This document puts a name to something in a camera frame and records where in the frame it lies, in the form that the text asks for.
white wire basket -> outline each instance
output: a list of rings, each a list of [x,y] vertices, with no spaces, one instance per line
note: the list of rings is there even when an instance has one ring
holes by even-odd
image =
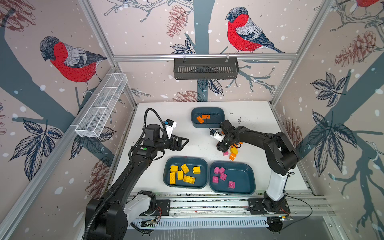
[[[123,73],[111,74],[75,130],[80,137],[100,136],[127,81]]]

pink toy brick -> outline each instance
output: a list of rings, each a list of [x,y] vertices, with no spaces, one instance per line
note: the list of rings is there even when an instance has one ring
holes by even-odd
[[[227,178],[227,175],[226,175],[225,173],[222,173],[222,174],[220,175],[220,179],[221,179],[221,180],[225,181],[226,178]]]
[[[228,187],[235,189],[235,182],[229,181]]]
[[[218,183],[218,177],[212,177],[212,183]]]

white tabletop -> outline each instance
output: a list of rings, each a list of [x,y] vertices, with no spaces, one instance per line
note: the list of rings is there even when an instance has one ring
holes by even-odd
[[[147,108],[153,108],[163,121],[171,119],[177,122],[173,134],[188,138],[189,142],[180,152],[165,150],[164,157],[152,162],[151,166],[149,166],[136,183],[132,193],[137,193],[141,190],[169,194],[213,193],[209,184],[202,189],[184,189],[169,187],[164,184],[162,179],[165,163],[169,158],[174,156],[199,157],[204,159],[208,163],[208,166],[214,161],[231,161],[228,156],[223,156],[222,152],[217,150],[217,140],[209,135],[210,130],[208,128],[195,128],[192,125],[191,111],[196,107],[222,108],[225,113],[225,119],[229,120],[235,127],[241,125],[251,130],[265,133],[277,133],[280,131],[276,119],[266,101],[139,103],[113,182],[116,181],[129,162],[128,151],[141,135],[145,110]],[[161,125],[152,112],[148,113],[147,125],[148,124]],[[268,166],[264,150],[244,143],[239,149],[239,154],[235,162],[246,163],[253,169],[256,191],[266,190],[271,169]],[[295,172],[295,175],[292,175],[288,179],[285,189],[306,190],[307,187],[298,168],[295,168],[293,172]]]

blue-gray container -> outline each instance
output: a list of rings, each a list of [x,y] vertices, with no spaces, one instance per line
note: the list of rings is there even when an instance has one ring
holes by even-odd
[[[198,116],[211,115],[210,119],[204,119],[204,123],[197,120]],[[224,111],[217,107],[199,107],[194,108],[191,113],[191,120],[194,127],[197,128],[218,128],[220,123],[225,121]]]
[[[195,183],[190,184],[188,182],[183,182],[183,180],[178,180],[177,173],[176,173],[176,184],[170,185],[169,173],[170,173],[171,165],[177,165],[179,166],[179,170],[181,170],[181,165],[183,164],[186,164],[187,167],[189,168],[189,172],[185,175],[196,178]],[[193,167],[200,167],[200,174],[194,174]],[[165,185],[170,187],[201,189],[205,187],[205,185],[208,182],[208,164],[204,159],[197,158],[197,157],[171,157],[166,162],[166,166],[164,168],[164,174],[163,174],[163,181]]]
[[[220,179],[220,174],[215,174],[215,167],[223,167],[227,175],[225,181]],[[212,177],[219,177],[218,183],[212,182]],[[209,169],[209,186],[214,192],[225,194],[251,195],[256,189],[255,176],[252,168],[241,162],[213,162]],[[229,181],[235,182],[235,189],[228,187]]]

black basket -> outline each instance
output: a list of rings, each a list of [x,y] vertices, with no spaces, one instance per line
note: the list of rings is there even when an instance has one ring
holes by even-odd
[[[239,73],[237,58],[175,58],[175,79],[235,79]]]

